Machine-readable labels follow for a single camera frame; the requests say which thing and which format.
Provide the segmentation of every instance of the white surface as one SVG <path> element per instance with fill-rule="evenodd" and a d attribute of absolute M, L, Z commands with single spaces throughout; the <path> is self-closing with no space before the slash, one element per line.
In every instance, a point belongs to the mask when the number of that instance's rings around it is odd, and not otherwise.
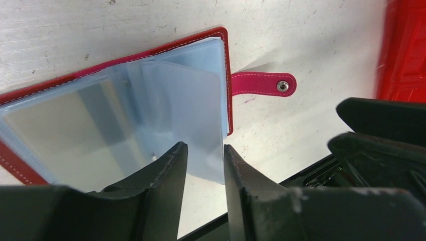
<path fill-rule="evenodd" d="M 292 97 L 234 98 L 226 142 L 274 181 L 327 155 L 348 130 L 335 106 L 373 97 L 385 0 L 0 1 L 2 92 L 201 30 L 229 31 L 231 68 L 292 73 Z M 18 183 L 0 170 L 3 184 Z M 187 176 L 179 236 L 226 212 L 225 187 Z"/>

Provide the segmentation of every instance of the leather tab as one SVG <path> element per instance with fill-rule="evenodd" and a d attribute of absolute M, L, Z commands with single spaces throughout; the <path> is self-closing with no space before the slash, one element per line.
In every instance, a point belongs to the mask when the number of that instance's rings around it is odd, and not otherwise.
<path fill-rule="evenodd" d="M 288 89 L 282 91 L 278 83 L 285 81 Z M 296 91 L 296 78 L 288 73 L 240 72 L 231 75 L 232 96 L 262 94 L 287 97 Z"/>

